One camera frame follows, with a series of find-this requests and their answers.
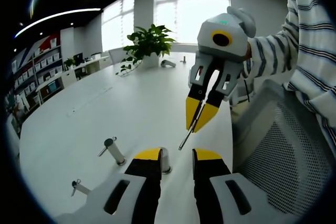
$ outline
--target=striped shirt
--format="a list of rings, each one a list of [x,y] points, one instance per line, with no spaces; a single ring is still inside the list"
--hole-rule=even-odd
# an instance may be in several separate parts
[[[316,114],[324,136],[336,145],[336,30],[317,0],[288,0],[287,7],[282,31],[249,39],[252,60],[243,76],[294,69],[284,87]]]

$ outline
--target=camera lens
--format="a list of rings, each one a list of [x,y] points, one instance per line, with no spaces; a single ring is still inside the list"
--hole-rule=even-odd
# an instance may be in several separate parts
[[[227,45],[230,44],[230,40],[228,37],[226,37],[225,35],[223,34],[215,34],[213,37],[212,37],[212,40],[214,41],[214,43],[216,45],[219,45],[221,47],[226,47]]]

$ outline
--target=round table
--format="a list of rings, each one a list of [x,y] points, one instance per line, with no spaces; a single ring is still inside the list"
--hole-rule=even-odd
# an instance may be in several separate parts
[[[187,63],[180,62],[183,56]],[[46,213],[55,217],[85,204],[84,194],[71,197],[73,180],[79,178],[94,189],[113,173],[123,173],[140,151],[162,146],[169,151],[173,170],[162,176],[155,222],[199,223],[192,149],[213,150],[232,169],[230,108],[223,101],[215,118],[192,133],[179,151],[187,133],[185,99],[195,55],[172,53],[168,59],[176,62],[176,68],[134,71],[124,77],[115,75],[119,65],[107,67],[59,92],[25,121],[21,172]],[[112,136],[128,159],[124,166],[116,165],[108,152],[97,156],[104,140]]]

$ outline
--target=hand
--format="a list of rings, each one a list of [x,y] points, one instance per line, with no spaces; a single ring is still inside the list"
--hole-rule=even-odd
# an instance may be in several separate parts
[[[250,58],[252,58],[252,53],[251,53],[251,45],[248,42],[247,43],[247,50],[246,50],[246,54],[245,54],[245,60],[248,60]]]

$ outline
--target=sleeve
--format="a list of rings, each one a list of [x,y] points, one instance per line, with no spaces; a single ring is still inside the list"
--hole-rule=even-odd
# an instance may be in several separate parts
[[[248,40],[252,58],[244,62],[243,77],[269,76],[291,70],[297,62],[299,18],[296,0],[288,0],[288,14],[276,35]]]

